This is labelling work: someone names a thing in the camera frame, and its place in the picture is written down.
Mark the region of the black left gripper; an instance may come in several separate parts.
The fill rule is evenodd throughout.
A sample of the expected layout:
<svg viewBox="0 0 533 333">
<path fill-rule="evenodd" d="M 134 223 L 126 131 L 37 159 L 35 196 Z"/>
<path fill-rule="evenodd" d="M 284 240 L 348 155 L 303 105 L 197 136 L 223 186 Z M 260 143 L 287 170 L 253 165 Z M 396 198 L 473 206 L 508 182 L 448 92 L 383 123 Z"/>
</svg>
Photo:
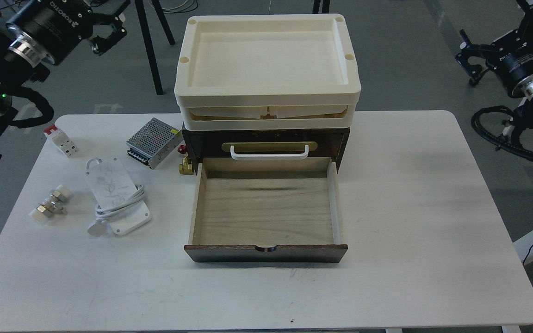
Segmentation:
<svg viewBox="0 0 533 333">
<path fill-rule="evenodd" d="M 108 37 L 89 38 L 91 50 L 103 55 L 127 35 L 122 13 L 92 13 L 84 0 L 31 0 L 6 23 L 10 32 L 29 36 L 46 51 L 45 62 L 59 65 L 78 43 L 90 37 L 93 25 L 111 26 L 115 30 Z"/>
</svg>

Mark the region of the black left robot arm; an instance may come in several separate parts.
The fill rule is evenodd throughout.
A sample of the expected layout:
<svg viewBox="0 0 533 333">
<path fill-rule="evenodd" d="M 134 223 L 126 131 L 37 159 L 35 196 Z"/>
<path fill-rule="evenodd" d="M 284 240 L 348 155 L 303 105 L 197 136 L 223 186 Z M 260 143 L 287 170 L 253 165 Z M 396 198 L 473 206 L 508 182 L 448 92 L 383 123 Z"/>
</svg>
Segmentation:
<svg viewBox="0 0 533 333">
<path fill-rule="evenodd" d="M 13 39 L 0 44 L 0 136 L 9 126 L 36 127 L 53 119 L 54 110 L 40 93 L 25 87 L 50 74 L 45 63 L 59 65 L 83 40 L 101 55 L 123 37 L 120 14 L 93 12 L 84 0 L 32 0 L 7 22 Z"/>
</svg>

